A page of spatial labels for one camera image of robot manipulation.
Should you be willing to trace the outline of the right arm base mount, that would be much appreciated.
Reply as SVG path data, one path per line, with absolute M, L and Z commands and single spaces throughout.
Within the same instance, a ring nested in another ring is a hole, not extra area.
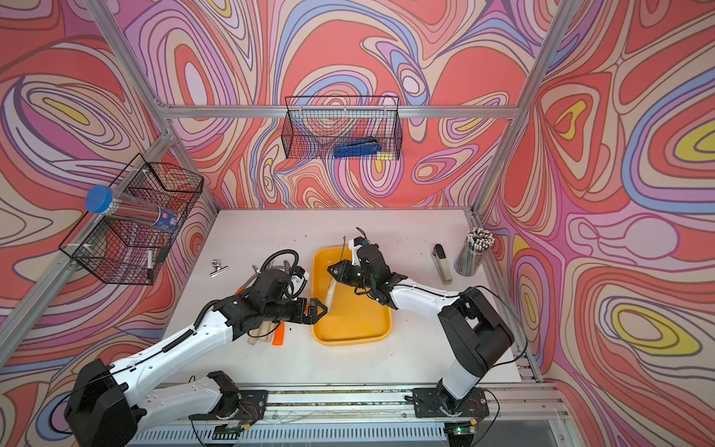
M 490 415 L 485 390 L 473 387 L 464 398 L 454 398 L 442 386 L 417 387 L 405 397 L 417 418 L 468 417 L 480 421 Z

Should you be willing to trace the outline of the orange handle sickle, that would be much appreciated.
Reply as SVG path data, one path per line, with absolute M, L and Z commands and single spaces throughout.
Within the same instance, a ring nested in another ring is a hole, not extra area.
M 283 345 L 285 330 L 286 330 L 286 325 L 283 322 L 281 322 L 281 324 L 279 324 L 277 326 L 275 333 L 273 333 L 272 346 L 282 346 Z

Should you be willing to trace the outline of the yellow plastic tray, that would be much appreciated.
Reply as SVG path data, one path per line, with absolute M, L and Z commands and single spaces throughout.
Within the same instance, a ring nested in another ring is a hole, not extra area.
M 311 295 L 324 305 L 331 275 L 329 266 L 346 259 L 341 247 L 319 250 L 313 260 L 311 272 Z M 366 295 L 357 295 L 354 290 L 337 284 L 328 314 L 312 327 L 313 338 L 323 346 L 350 346 L 368 344 L 387 338 L 393 329 L 389 307 L 382 307 Z

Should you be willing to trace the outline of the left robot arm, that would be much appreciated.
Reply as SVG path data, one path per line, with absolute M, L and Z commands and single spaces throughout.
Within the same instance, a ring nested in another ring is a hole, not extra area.
M 184 417 L 228 420 L 247 409 L 241 391 L 222 371 L 192 383 L 163 387 L 165 379 L 213 350 L 235 342 L 265 323 L 314 325 L 328 309 L 303 298 L 309 275 L 265 261 L 251 285 L 201 308 L 195 321 L 130 357 L 84 366 L 63 415 L 81 446 L 125 446 L 138 433 Z

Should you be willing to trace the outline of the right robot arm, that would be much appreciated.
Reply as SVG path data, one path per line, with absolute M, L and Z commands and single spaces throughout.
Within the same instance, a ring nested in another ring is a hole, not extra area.
M 339 284 L 384 307 L 413 312 L 439 322 L 454 363 L 432 389 L 415 389 L 417 411 L 458 416 L 478 383 L 512 347 L 515 336 L 479 287 L 448 292 L 422 285 L 392 271 L 377 244 L 360 235 L 349 240 L 348 259 L 327 267 Z

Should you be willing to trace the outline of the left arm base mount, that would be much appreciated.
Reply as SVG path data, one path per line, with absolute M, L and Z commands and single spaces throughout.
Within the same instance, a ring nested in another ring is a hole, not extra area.
M 264 389 L 240 389 L 223 393 L 217 405 L 208 413 L 190 415 L 192 421 L 240 421 L 255 423 L 264 418 L 268 391 Z

